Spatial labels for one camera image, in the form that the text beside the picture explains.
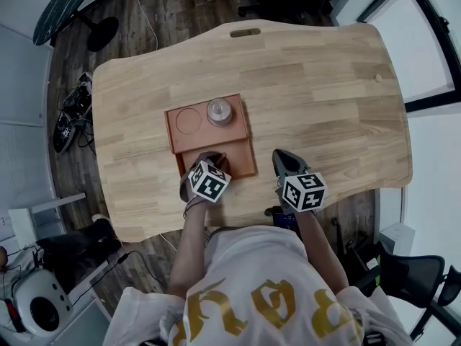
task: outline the orange tray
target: orange tray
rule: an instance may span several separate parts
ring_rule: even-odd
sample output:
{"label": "orange tray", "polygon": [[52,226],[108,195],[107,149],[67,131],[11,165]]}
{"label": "orange tray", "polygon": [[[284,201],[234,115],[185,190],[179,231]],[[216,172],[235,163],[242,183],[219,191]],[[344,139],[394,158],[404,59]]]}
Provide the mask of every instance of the orange tray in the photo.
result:
{"label": "orange tray", "polygon": [[232,120],[224,127],[212,125],[207,118],[210,101],[165,112],[170,149],[176,156],[179,174],[183,175],[200,153],[226,153],[232,178],[256,174],[250,135],[239,94],[224,97],[232,107]]}

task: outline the round container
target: round container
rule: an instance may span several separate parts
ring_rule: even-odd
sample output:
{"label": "round container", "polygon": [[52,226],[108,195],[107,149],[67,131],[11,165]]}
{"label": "round container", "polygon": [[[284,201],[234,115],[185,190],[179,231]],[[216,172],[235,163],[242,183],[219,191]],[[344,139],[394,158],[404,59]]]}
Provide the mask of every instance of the round container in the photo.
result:
{"label": "round container", "polygon": [[232,120],[231,104],[220,97],[211,100],[207,106],[207,117],[216,127],[224,127]]}

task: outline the white robot vacuum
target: white robot vacuum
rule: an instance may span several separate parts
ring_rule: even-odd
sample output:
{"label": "white robot vacuum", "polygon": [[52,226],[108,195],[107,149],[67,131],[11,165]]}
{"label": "white robot vacuum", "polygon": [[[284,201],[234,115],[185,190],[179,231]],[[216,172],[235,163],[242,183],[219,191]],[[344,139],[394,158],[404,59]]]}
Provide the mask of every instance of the white robot vacuum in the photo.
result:
{"label": "white robot vacuum", "polygon": [[14,305],[27,332],[52,337],[68,324],[72,303],[48,270],[36,270],[20,280],[14,292]]}

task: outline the floor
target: floor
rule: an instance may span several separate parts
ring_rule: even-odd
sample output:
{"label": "floor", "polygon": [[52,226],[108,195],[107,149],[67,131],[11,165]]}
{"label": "floor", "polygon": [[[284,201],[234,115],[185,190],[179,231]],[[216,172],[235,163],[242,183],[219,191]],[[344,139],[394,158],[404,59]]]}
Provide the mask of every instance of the floor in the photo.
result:
{"label": "floor", "polygon": [[[158,37],[158,48],[174,45],[206,32],[225,22],[242,18],[236,14],[240,5],[251,4],[251,0],[140,0]],[[82,72],[92,72],[98,65],[112,58],[135,56],[155,50],[155,38],[138,6],[137,0],[105,0],[86,13],[89,19],[98,22],[115,16],[120,21],[118,37],[98,53],[86,49],[87,26],[75,21],[58,34],[53,54],[50,83],[48,87],[48,139],[53,145],[52,132],[59,115],[58,103],[72,89]],[[248,15],[247,19],[257,18]],[[324,15],[304,17],[307,25],[332,25]],[[87,199],[62,208],[67,229],[78,229],[91,223],[95,213],[107,215],[97,160],[89,147],[79,148],[74,141],[70,149],[56,154],[50,147],[50,163],[58,196],[85,192]],[[319,214],[330,242],[336,241],[336,230],[331,218],[339,217],[345,240],[353,239],[358,230],[372,234],[375,214],[375,194],[364,192],[335,205]],[[177,247],[181,231],[164,236]],[[155,236],[138,244],[124,244],[123,250],[138,250],[145,257],[152,273],[167,282],[175,251],[162,237]],[[121,254],[110,258],[115,263]],[[139,255],[133,254],[95,286],[95,291],[108,312],[113,314],[123,289],[135,287],[143,292],[163,292],[153,280]]]}

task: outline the person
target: person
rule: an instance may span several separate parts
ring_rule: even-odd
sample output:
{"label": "person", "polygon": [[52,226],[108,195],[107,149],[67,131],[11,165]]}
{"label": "person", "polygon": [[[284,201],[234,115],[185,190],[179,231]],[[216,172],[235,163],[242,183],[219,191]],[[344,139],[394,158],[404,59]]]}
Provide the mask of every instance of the person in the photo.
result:
{"label": "person", "polygon": [[380,288],[372,298],[346,273],[311,212],[302,241],[274,226],[218,230],[205,247],[209,203],[188,179],[186,218],[165,294],[126,288],[104,346],[412,345]]}

